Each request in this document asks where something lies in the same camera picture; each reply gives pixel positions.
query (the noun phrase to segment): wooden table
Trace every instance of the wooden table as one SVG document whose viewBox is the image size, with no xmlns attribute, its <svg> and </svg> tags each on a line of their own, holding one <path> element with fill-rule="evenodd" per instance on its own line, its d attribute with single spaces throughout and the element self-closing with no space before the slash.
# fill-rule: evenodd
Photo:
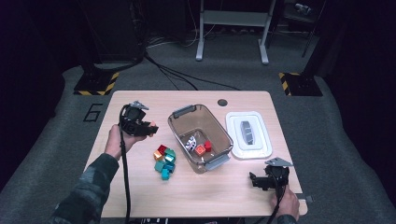
<svg viewBox="0 0 396 224">
<path fill-rule="evenodd" d="M 226 106 L 218 105 L 227 100 Z M 133 146 L 128 152 L 131 190 L 131 217 L 261 217 L 270 216 L 269 199 L 275 191 L 252 186 L 249 172 L 265 176 L 267 160 L 274 157 L 290 161 L 290 153 L 280 127 L 271 96 L 266 91 L 116 91 L 96 137 L 87 166 L 105 149 L 108 131 L 119 122 L 123 105 L 135 100 L 149 107 L 144 121 L 154 120 L 159 126 L 154 137 Z M 240 161 L 230 152 L 231 159 L 219 168 L 196 174 L 184 156 L 182 147 L 172 133 L 167 119 L 173 111 L 185 105 L 202 104 L 216 116 L 223 127 L 228 112 L 257 111 L 262 115 L 273 147 L 267 160 Z M 176 169 L 169 180 L 162 180 L 154 170 L 153 152 L 160 146 L 172 148 L 176 154 Z M 290 167 L 290 189 L 302 193 L 295 169 Z M 300 200 L 300 214 L 307 212 L 305 200 Z M 102 217 L 124 217 L 126 200 L 122 161 L 112 183 Z"/>
</svg>

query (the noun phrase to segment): dark background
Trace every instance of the dark background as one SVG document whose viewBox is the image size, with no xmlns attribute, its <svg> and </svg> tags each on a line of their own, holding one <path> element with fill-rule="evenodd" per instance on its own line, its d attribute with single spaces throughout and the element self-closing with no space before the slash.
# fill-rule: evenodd
<svg viewBox="0 0 396 224">
<path fill-rule="evenodd" d="M 219 1 L 207 1 L 207 7 L 217 8 Z M 262 1 L 249 1 L 242 6 L 238 1 L 228 2 L 235 9 L 261 9 Z M 130 11 L 125 1 L 111 1 L 114 8 L 101 7 L 106 1 L 2 1 L 0 6 L 1 46 L 1 185 L 2 188 L 29 152 L 47 121 L 54 114 L 64 88 L 63 71 L 82 63 L 101 63 L 104 59 L 128 61 L 124 56 L 136 50 L 136 33 L 129 20 Z M 191 29 L 186 1 L 174 1 L 175 8 L 185 8 L 173 16 L 177 31 Z M 158 1 L 148 1 L 143 8 L 156 10 Z M 396 100 L 394 90 L 394 52 L 396 50 L 395 13 L 391 1 L 330 1 L 324 24 L 340 22 L 346 26 L 335 63 L 327 69 L 325 80 L 332 90 L 342 115 L 344 129 L 362 158 L 376 171 L 389 198 L 396 204 L 396 158 L 393 144 Z M 199 1 L 191 1 L 191 9 L 198 18 Z M 88 13 L 114 13 L 113 26 L 102 26 L 99 16 Z M 148 27 L 158 18 L 148 14 Z M 103 49 L 90 29 L 111 27 L 118 35 Z M 329 28 L 322 25 L 320 30 Z M 313 55 L 326 55 L 322 48 Z M 318 65 L 325 64 L 323 58 Z"/>
</svg>

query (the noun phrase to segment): plastic container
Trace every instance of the plastic container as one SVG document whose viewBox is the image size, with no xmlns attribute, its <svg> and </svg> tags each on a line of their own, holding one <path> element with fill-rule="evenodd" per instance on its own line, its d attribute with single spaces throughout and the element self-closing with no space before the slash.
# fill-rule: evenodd
<svg viewBox="0 0 396 224">
<path fill-rule="evenodd" d="M 187 105 L 180 108 L 169 116 L 168 124 L 195 173 L 203 174 L 230 159 L 228 154 L 233 149 L 233 140 L 206 106 Z M 186 148 L 192 136 L 196 146 L 210 141 L 211 150 L 199 156 L 194 150 Z"/>
</svg>

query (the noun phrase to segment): yellow black hazard tape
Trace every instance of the yellow black hazard tape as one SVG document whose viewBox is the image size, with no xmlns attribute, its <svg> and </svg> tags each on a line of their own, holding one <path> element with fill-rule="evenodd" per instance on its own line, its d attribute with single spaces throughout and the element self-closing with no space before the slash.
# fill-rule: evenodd
<svg viewBox="0 0 396 224">
<path fill-rule="evenodd" d="M 120 73 L 114 74 L 107 87 L 103 88 L 102 90 L 99 91 L 74 91 L 75 95 L 109 95 L 111 93 L 111 90 L 114 88 L 114 85 L 116 83 L 117 78 L 119 77 Z"/>
<path fill-rule="evenodd" d="M 299 76 L 299 73 L 279 73 L 280 81 L 282 83 L 283 91 L 286 95 L 291 95 L 290 86 L 286 81 L 286 75 Z"/>
</svg>

